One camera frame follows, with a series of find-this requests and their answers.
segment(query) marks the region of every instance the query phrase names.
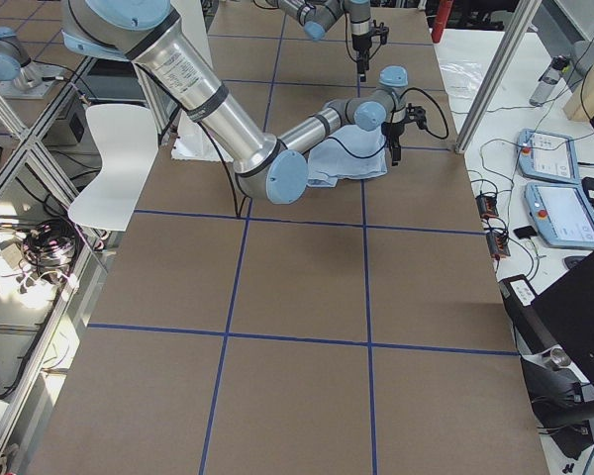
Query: red object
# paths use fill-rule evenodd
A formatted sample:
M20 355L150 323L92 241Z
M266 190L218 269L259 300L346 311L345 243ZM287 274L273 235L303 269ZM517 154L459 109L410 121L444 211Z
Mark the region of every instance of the red object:
M439 43L443 37L443 31L448 21L448 16L451 14L451 7L453 6L453 0L441 0L440 6L438 7L438 13L434 20L434 28L432 29L432 40L434 43Z

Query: sticker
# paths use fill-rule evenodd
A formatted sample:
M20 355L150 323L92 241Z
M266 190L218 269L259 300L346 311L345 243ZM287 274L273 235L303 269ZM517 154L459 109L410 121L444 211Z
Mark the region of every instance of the sticker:
M511 286L517 295L517 298L522 302L524 307L528 307L535 300L535 294L528 286L525 280L516 280L511 282Z
M202 79L198 69L182 52L173 54L155 73L174 95L184 94Z

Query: blue towel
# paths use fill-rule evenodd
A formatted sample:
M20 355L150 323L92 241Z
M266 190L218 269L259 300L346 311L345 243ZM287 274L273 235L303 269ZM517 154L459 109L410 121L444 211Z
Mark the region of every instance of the blue towel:
M310 150L308 158L308 186L334 187L343 178L360 180L375 178L387 173L385 162L385 137L380 128L366 132L357 126L345 126L331 137L337 138L354 155L371 156L356 158L335 141L325 140Z

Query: blue tablet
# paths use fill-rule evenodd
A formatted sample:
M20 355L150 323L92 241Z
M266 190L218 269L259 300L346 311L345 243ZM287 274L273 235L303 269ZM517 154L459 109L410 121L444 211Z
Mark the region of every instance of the blue tablet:
M525 145L518 155L524 176L556 183L581 182L572 137L523 129L518 141Z
M594 249L594 211L580 185L529 183L526 202L551 247Z

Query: white desk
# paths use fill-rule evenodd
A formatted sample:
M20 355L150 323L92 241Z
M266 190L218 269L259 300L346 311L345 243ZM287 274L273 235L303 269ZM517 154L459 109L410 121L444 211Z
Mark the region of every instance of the white desk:
M462 30L446 30L442 41L436 45L436 53L439 62L444 61L471 61L481 64L485 73L491 62L493 54L497 49L502 38L501 33L496 32L471 32ZM499 107L529 106L528 100L537 86L537 81L541 73L549 64L550 57L547 54L544 45L539 40L537 34L527 33L515 55L515 58L504 75L502 83L493 98L489 111ZM570 82L574 82L578 76L573 76ZM444 76L445 84L449 87L448 78ZM565 88L565 83L559 83L556 90L550 98L556 97ZM543 132L555 132L566 134L575 138L586 136L593 131L588 123L570 122L565 118L562 107L570 97L570 92L566 91L551 105L544 105L541 108L501 110L493 113L487 113L477 130L471 146L465 154L466 165L469 170L475 170L484 178L493 181L500 190L510 188L508 180L489 173L482 167L482 158L479 152L480 147L493 139L504 139L514 143L519 132L525 128L534 129L540 119L547 114L545 119L539 125L538 130ZM449 96L451 109L453 110L453 119L457 130L461 128L465 114L472 104L471 100L459 99ZM594 135L586 139L575 142L579 161L594 163ZM516 165L515 147L507 142L492 142L484 150L484 163L487 168L495 170L507 176L512 176ZM581 177L593 176L594 168L580 168ZM479 178L477 173L471 173L471 180ZM512 199L509 202L510 193L501 193L498 197L497 208L504 220L510 217L508 223L511 230L511 237L514 237L512 230L522 226L530 225L528 208L524 200L524 188L530 181L524 178L519 170L514 176L515 188L513 189ZM484 191L491 191L487 183ZM474 183L473 191L478 193L479 183ZM532 285L536 291L541 292L560 277L566 268L562 259L568 255L586 255L589 251L572 249L554 249L547 247L545 242L539 237L534 237L533 242L539 250L541 256L540 270L537 276L532 280ZM524 273L530 268L531 261L526 253L517 245L509 243L511 257L502 259L497 279ZM558 447L548 436L542 436L545 456L548 468L551 474L560 473L560 470L566 463L573 460L566 459ZM587 449L581 455L576 463L573 473L581 473L589 455L590 449ZM594 460L588 472L594 475Z

